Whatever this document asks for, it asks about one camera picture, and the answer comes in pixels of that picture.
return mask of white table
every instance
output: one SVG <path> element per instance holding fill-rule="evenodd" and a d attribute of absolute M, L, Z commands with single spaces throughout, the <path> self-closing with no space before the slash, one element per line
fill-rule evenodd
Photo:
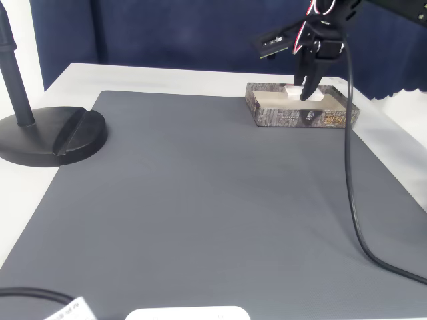
<path fill-rule="evenodd" d="M 105 90 L 244 97 L 247 82 L 292 83 L 289 75 L 259 75 L 71 64 L 34 108 L 91 109 Z M 344 95 L 346 82 L 323 78 Z M 427 149 L 355 90 L 359 137 L 427 211 Z M 18 240 L 58 168 L 31 168 L 0 159 L 0 266 Z"/>

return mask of black cord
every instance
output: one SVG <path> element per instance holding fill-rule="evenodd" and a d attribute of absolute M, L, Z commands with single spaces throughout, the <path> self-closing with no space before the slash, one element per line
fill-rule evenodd
<path fill-rule="evenodd" d="M 345 149 L 345 165 L 346 165 L 346 183 L 347 183 L 347 194 L 348 201 L 350 202 L 350 210 L 352 212 L 352 219 L 354 230 L 356 236 L 359 240 L 359 244 L 362 247 L 363 252 L 379 267 L 401 275 L 403 277 L 415 280 L 417 282 L 427 285 L 427 279 L 419 275 L 415 275 L 411 272 L 399 269 L 393 265 L 384 262 L 379 259 L 375 254 L 371 252 L 368 245 L 363 238 L 362 231 L 360 230 L 358 215 L 356 211 L 356 204 L 354 203 L 354 194 L 353 194 L 353 179 L 352 179 L 352 169 L 350 161 L 350 133 L 352 132 L 351 118 L 352 118 L 352 106 L 353 106 L 353 66 L 352 66 L 352 55 L 350 54 L 350 48 L 348 47 L 347 35 L 345 31 L 341 31 L 341 36 L 344 42 L 344 49 L 346 51 L 347 64 L 348 64 L 348 95 L 347 95 L 347 111 L 346 111 L 346 129 L 345 129 L 345 138 L 344 138 L 344 149 Z"/>
<path fill-rule="evenodd" d="M 0 288 L 0 297 L 37 298 L 58 302 L 63 305 L 68 305 L 74 300 L 73 297 L 70 297 L 69 295 L 64 295 L 63 293 L 26 287 Z"/>

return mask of gray table mat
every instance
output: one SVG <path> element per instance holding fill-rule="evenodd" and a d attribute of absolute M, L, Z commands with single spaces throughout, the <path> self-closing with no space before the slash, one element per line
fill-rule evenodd
<path fill-rule="evenodd" d="M 237 305 L 251 319 L 427 317 L 427 287 L 371 264 L 344 131 L 256 127 L 244 99 L 103 92 L 105 147 L 60 168 L 0 286 L 84 296 L 99 319 Z M 381 258 L 427 276 L 427 215 L 356 136 L 356 202 Z M 59 308 L 0 299 L 0 319 Z"/>

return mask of tissue box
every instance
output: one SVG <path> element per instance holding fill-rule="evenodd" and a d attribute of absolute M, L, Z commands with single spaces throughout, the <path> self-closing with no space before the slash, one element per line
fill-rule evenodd
<path fill-rule="evenodd" d="M 285 86 L 277 83 L 248 83 L 246 103 L 259 127 L 344 128 L 345 98 L 331 85 L 319 85 L 321 101 L 300 101 L 288 97 Z M 352 109 L 352 125 L 360 110 Z"/>

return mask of dark blue backdrop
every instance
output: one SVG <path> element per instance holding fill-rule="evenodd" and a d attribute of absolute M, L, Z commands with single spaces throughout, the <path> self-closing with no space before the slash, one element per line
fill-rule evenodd
<path fill-rule="evenodd" d="M 303 16 L 309 0 L 31 0 L 45 88 L 72 62 L 294 74 L 250 40 Z M 349 29 L 355 84 L 382 99 L 427 91 L 427 29 L 369 3 Z M 346 78 L 344 59 L 330 75 Z"/>

